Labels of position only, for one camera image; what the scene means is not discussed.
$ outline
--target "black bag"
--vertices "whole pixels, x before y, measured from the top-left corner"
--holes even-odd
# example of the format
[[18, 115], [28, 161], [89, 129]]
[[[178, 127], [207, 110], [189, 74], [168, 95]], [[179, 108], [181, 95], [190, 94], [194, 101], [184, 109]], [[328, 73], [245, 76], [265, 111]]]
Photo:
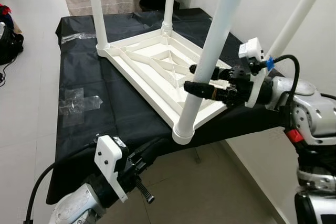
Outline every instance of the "black bag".
[[12, 62], [23, 51], [23, 35], [0, 23], [0, 65]]

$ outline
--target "black cable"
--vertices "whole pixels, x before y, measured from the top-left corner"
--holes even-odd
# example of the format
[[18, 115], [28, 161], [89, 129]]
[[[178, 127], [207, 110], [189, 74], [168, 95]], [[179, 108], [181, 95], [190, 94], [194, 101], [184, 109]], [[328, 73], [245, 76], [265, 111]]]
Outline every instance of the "black cable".
[[42, 180], [44, 179], [44, 177], [55, 167], [63, 164], [66, 160], [68, 160], [69, 158], [75, 156], [76, 154], [89, 149], [89, 148], [94, 148], [97, 145], [97, 142], [93, 141], [89, 144], [84, 145], [82, 148], [71, 152], [70, 154], [68, 154], [67, 156], [63, 157], [62, 159], [60, 159], [59, 161], [54, 162], [53, 164], [49, 165], [48, 168], [46, 168], [44, 170], [44, 172], [39, 176], [39, 178], [36, 180], [35, 185], [33, 187], [33, 190], [31, 191], [31, 195], [30, 195], [30, 199], [29, 199], [29, 203], [28, 203], [28, 208], [27, 208], [27, 215], [26, 215], [26, 220], [23, 222], [24, 224], [29, 224], [29, 223], [33, 223], [32, 220], [30, 219], [32, 216], [32, 210], [33, 210], [33, 204], [34, 204], [34, 199], [37, 193], [37, 189], [39, 187], [39, 185], [41, 184]]
[[327, 98], [336, 100], [336, 97], [333, 96], [333, 95], [331, 95], [331, 94], [324, 94], [324, 93], [321, 93], [321, 96], [322, 96], [322, 97], [327, 97]]
[[294, 81], [292, 84], [292, 88], [289, 91], [289, 95], [286, 101], [285, 106], [282, 106], [280, 108], [280, 112], [284, 115], [284, 121], [285, 121], [285, 132], [290, 131], [292, 129], [291, 127], [291, 105], [294, 99], [295, 90], [299, 82], [299, 76], [300, 76], [300, 64], [298, 59], [293, 55], [283, 55], [278, 57], [274, 60], [274, 63], [280, 62], [282, 60], [291, 59], [294, 62], [295, 66], [295, 74], [294, 74]]
[[6, 72], [5, 72], [6, 68], [7, 68], [10, 64], [12, 64], [15, 60], [16, 60], [16, 57], [13, 58], [13, 60], [12, 60], [11, 62], [7, 63], [7, 65], [6, 65], [6, 66], [4, 67], [4, 69], [2, 70], [4, 74], [2, 75], [2, 81], [0, 81], [0, 83], [3, 82], [2, 84], [0, 84], [0, 88], [6, 84]]
[[296, 87], [298, 85], [299, 82], [299, 76], [300, 76], [300, 63], [298, 61], [298, 59], [294, 56], [294, 55], [283, 55], [278, 57], [277, 59], [274, 60], [274, 63], [280, 62], [282, 60], [286, 60], [286, 59], [291, 59], [294, 62], [294, 66], [295, 66], [295, 74], [294, 74], [294, 81], [293, 81], [293, 85], [292, 88], [289, 92], [288, 95], [288, 99], [286, 101], [286, 106], [290, 106], [293, 98], [294, 98], [294, 94], [295, 94], [295, 90]]

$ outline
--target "floor tile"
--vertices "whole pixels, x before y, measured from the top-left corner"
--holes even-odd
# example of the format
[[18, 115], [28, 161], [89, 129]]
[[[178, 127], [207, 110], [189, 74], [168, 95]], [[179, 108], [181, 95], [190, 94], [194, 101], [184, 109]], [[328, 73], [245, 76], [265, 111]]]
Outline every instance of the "floor tile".
[[55, 134], [58, 116], [58, 83], [40, 88], [37, 137]]
[[143, 184], [153, 185], [167, 178], [218, 162], [218, 157], [210, 145], [196, 149], [201, 159], [200, 164], [195, 160], [194, 148], [158, 157], [155, 163], [141, 174]]
[[36, 141], [0, 148], [1, 223], [22, 224], [34, 183]]
[[[55, 161], [56, 134], [40, 137], [36, 141], [35, 181], [41, 173]], [[38, 188], [34, 203], [34, 223], [49, 223], [55, 205], [47, 205], [51, 172], [44, 178]]]
[[0, 93], [0, 147], [36, 139], [38, 93], [30, 88]]
[[36, 141], [35, 180], [55, 161], [56, 134], [39, 137]]
[[148, 187], [155, 202], [146, 205], [151, 224], [275, 224], [240, 174], [220, 164], [195, 169]]
[[46, 204], [50, 179], [51, 179], [51, 173], [44, 178], [44, 180], [41, 182], [38, 188], [34, 202], [34, 212], [33, 212], [34, 224], [48, 224], [52, 210], [56, 206], [56, 204], [55, 205]]
[[57, 39], [49, 39], [41, 60], [41, 84], [59, 84], [60, 50]]
[[[0, 94], [24, 88], [38, 89], [41, 75], [41, 52], [31, 42], [24, 43], [24, 51], [6, 68], [6, 83]], [[3, 73], [5, 65], [0, 66]]]
[[118, 201], [110, 207], [98, 224], [150, 224], [140, 192], [134, 190], [128, 198], [125, 203]]

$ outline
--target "blue tape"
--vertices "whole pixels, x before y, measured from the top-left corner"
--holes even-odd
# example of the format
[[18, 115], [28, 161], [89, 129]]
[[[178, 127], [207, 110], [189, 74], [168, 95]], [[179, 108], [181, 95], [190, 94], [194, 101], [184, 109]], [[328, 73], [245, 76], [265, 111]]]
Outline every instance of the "blue tape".
[[266, 61], [266, 66], [268, 71], [274, 68], [274, 61], [272, 57], [270, 57], [269, 60]]

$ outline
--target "black cloth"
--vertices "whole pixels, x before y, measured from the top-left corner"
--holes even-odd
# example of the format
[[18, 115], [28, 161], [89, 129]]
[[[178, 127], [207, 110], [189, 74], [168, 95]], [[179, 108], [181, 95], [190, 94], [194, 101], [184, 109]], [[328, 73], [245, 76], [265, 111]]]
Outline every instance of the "black cloth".
[[[163, 12], [105, 15], [104, 20], [108, 41], [113, 42], [160, 28]], [[200, 47], [204, 45], [210, 24], [210, 17], [199, 8], [177, 10], [173, 15], [174, 30]], [[96, 39], [61, 43], [65, 36], [94, 34], [94, 30], [92, 16], [62, 18], [57, 28], [61, 49], [59, 100], [64, 100], [66, 90], [83, 88], [85, 97], [98, 95], [103, 104], [98, 110], [86, 111], [83, 124], [64, 127], [64, 116], [58, 117], [56, 160], [92, 141], [97, 133], [119, 136], [130, 152], [155, 137], [171, 139], [171, 128], [106, 58], [97, 55]], [[221, 60], [232, 67], [239, 66], [240, 44], [230, 34]], [[241, 106], [223, 112], [200, 127], [187, 146], [175, 144], [171, 139], [171, 145], [159, 155], [279, 125], [280, 118], [276, 112], [258, 105], [253, 109]], [[76, 190], [88, 175], [99, 173], [93, 156], [93, 150], [86, 151], [53, 171], [48, 204], [54, 204]]]

